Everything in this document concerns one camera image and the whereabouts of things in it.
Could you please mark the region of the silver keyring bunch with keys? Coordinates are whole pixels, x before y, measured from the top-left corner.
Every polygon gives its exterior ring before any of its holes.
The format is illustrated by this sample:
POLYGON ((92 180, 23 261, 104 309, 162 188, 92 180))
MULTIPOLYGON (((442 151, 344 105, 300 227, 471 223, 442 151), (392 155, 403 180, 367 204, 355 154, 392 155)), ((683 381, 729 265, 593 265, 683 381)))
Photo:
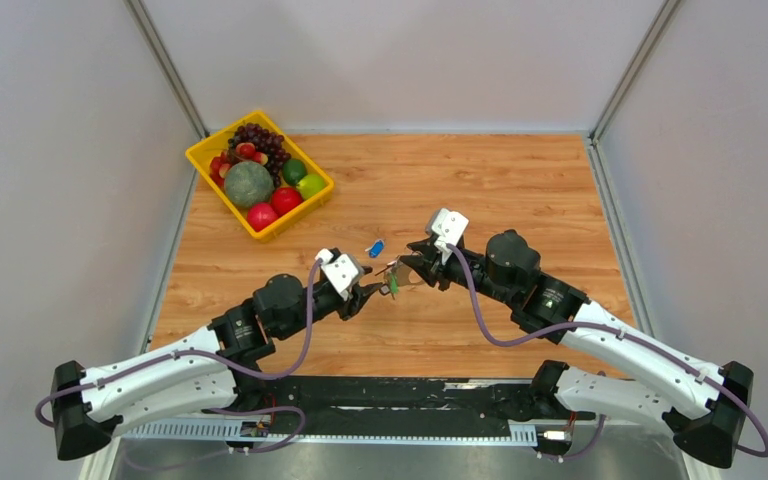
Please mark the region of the silver keyring bunch with keys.
POLYGON ((381 286, 378 292, 383 296, 394 298, 397 293, 408 287, 422 286, 426 282, 402 259, 401 256, 389 261, 381 270, 375 273, 380 276, 381 286))

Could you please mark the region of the silver key with blue tag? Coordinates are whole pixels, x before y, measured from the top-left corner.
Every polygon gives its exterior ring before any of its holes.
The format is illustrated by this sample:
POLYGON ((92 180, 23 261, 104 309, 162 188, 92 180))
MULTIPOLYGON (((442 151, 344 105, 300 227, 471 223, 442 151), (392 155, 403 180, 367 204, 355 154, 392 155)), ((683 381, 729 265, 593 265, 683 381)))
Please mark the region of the silver key with blue tag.
POLYGON ((377 258, 385 248, 385 241, 377 239, 370 247, 365 249, 369 258, 377 258))

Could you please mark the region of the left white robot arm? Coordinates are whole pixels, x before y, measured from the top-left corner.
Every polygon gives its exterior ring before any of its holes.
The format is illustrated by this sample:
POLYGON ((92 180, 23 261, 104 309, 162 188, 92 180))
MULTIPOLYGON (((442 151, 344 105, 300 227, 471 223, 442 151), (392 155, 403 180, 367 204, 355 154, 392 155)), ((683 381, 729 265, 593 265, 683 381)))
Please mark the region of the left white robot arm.
POLYGON ((51 391, 34 408, 55 435, 58 459, 74 460, 145 424, 198 411, 257 412, 265 381, 294 373, 315 322, 357 315, 387 283, 361 284, 370 268, 349 255, 318 260, 306 281, 277 274, 251 297, 162 348, 99 367, 56 367, 51 391))

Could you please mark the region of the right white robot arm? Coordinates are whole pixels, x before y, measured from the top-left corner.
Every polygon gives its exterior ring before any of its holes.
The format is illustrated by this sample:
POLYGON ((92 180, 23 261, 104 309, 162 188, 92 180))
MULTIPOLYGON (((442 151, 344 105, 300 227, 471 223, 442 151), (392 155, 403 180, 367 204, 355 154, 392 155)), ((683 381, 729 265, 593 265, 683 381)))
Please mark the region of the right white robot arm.
POLYGON ((437 234, 409 244, 397 269, 440 290, 466 288, 473 303, 484 295, 506 305, 524 336, 596 357, 627 374, 597 377, 560 361, 545 361, 532 381, 531 403, 544 417, 563 410, 622 418, 667 432, 685 454, 728 469, 741 451, 750 419, 754 373, 731 361, 717 365, 644 334, 586 293, 542 272, 540 254, 514 230, 496 234, 484 253, 448 244, 437 234))

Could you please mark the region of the red apple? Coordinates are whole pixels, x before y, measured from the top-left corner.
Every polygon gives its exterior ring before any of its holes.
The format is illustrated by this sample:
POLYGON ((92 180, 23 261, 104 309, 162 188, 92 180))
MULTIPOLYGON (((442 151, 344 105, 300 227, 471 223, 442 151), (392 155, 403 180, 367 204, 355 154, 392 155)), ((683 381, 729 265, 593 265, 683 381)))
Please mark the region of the red apple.
POLYGON ((270 203, 261 202, 253 205, 246 214, 246 221, 255 232, 260 232, 272 225, 280 215, 270 203))
POLYGON ((304 202, 302 195, 293 187, 279 187, 270 198, 270 205, 278 216, 284 216, 304 202))

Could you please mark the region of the dark green lime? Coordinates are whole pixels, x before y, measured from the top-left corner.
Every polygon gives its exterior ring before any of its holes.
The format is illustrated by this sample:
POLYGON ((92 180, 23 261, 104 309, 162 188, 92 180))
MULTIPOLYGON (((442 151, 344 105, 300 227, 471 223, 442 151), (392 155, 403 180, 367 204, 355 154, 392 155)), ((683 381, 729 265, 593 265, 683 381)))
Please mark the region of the dark green lime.
POLYGON ((297 158, 290 158, 283 164, 281 174, 285 183, 295 187, 308 175, 308 171, 304 162, 297 158))

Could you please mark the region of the green netted melon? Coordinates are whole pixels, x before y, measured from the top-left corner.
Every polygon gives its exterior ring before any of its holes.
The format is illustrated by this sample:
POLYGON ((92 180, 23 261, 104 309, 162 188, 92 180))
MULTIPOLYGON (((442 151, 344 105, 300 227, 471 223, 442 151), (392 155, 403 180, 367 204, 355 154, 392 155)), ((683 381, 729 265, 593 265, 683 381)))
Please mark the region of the green netted melon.
POLYGON ((224 192, 237 208, 249 209, 266 202, 275 189, 269 171, 262 165, 245 161, 232 166, 224 178, 224 192))

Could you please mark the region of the red-yellow peach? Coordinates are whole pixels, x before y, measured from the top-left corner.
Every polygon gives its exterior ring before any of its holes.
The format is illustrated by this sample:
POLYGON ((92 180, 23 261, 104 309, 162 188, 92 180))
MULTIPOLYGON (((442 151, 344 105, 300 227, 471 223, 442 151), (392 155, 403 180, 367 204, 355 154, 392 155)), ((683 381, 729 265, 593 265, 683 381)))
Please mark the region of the red-yellow peach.
POLYGON ((252 157, 251 160, 260 164, 260 165, 266 165, 269 161, 269 156, 264 152, 256 151, 252 157))

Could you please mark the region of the dark purple grape bunch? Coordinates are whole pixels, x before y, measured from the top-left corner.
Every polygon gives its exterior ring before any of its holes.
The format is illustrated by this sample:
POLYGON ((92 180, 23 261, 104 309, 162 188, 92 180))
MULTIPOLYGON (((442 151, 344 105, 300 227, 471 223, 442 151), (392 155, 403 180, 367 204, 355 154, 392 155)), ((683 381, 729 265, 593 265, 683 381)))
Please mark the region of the dark purple grape bunch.
POLYGON ((291 158, 290 153, 283 146, 284 137, 256 123, 245 123, 236 128, 228 140, 226 155, 232 164, 242 161, 252 161, 237 156, 234 148, 241 142, 253 143, 257 151, 269 156, 269 161, 264 166, 273 178, 274 185, 280 186, 283 182, 281 170, 283 164, 291 158))

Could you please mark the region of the yellow plastic fruit tray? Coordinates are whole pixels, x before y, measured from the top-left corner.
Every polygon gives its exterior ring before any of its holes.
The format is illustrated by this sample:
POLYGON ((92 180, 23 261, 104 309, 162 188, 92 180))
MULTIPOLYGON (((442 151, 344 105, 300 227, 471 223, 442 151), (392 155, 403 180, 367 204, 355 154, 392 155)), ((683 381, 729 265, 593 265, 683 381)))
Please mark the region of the yellow plastic fruit tray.
POLYGON ((324 205, 335 190, 333 179, 262 111, 189 147, 186 157, 260 242, 324 205))

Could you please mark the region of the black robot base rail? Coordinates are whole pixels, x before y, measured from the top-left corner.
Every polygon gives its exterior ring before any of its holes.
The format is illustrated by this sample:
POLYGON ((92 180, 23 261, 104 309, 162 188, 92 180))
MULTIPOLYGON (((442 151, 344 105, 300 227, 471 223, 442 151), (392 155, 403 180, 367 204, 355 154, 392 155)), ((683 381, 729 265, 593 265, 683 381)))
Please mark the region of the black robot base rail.
POLYGON ((251 381, 230 412, 278 407, 273 432, 306 435, 501 437, 512 422, 564 425, 571 413, 527 380, 289 376, 251 381))

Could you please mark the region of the right aluminium frame post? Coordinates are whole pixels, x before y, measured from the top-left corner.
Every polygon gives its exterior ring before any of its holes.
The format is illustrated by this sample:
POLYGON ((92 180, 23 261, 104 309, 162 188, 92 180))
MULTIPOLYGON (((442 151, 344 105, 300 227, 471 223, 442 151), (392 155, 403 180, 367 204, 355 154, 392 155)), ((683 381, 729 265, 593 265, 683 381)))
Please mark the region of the right aluminium frame post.
POLYGON ((642 73, 660 39, 666 33, 673 17, 682 5, 682 0, 664 0, 661 2, 652 22, 602 109, 595 126, 590 130, 589 138, 593 144, 600 142, 606 134, 625 97, 634 86, 637 77, 642 73))

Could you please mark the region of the aluminium frame post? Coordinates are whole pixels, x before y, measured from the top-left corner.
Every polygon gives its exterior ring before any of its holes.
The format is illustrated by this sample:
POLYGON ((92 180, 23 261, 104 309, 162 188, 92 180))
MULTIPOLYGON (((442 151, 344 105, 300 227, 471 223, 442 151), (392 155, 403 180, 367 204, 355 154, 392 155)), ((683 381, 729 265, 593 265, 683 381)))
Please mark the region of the aluminium frame post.
POLYGON ((682 0, 664 0, 661 2, 652 22, 602 109, 595 126, 590 130, 589 138, 593 144, 600 142, 606 134, 625 97, 634 86, 637 77, 642 73, 660 39, 666 33, 673 17, 682 5, 682 0))
POLYGON ((210 135, 183 79, 170 56, 144 1, 124 0, 132 19, 157 62, 173 96, 199 138, 210 135))

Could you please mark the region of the left aluminium frame post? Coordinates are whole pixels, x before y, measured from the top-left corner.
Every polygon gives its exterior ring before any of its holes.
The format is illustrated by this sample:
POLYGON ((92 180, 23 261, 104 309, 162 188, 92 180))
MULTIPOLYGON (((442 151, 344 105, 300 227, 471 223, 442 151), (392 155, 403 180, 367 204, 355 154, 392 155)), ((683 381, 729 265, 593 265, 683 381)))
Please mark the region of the left aluminium frame post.
POLYGON ((173 96, 199 138, 210 135, 183 79, 170 56, 144 1, 124 0, 132 19, 157 62, 173 96))

